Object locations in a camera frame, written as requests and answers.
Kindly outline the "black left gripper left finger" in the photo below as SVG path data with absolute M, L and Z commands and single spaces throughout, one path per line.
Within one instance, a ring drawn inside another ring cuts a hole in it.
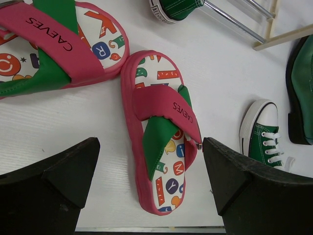
M 2 235 L 72 235 L 85 207 L 100 142 L 88 138 L 0 176 Z

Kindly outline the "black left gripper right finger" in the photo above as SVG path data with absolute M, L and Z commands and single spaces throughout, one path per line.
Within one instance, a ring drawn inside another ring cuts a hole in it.
M 214 138 L 203 155 L 228 235 L 311 235 L 313 180 L 267 166 Z

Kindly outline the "green canvas sneaker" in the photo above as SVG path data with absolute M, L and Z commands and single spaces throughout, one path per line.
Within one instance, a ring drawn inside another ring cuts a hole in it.
M 267 166 L 291 172 L 293 157 L 283 160 L 279 147 L 278 109 L 274 102 L 259 99 L 247 110 L 239 131 L 241 154 Z
M 163 23 L 175 24 L 204 5 L 204 0 L 149 0 L 154 16 Z

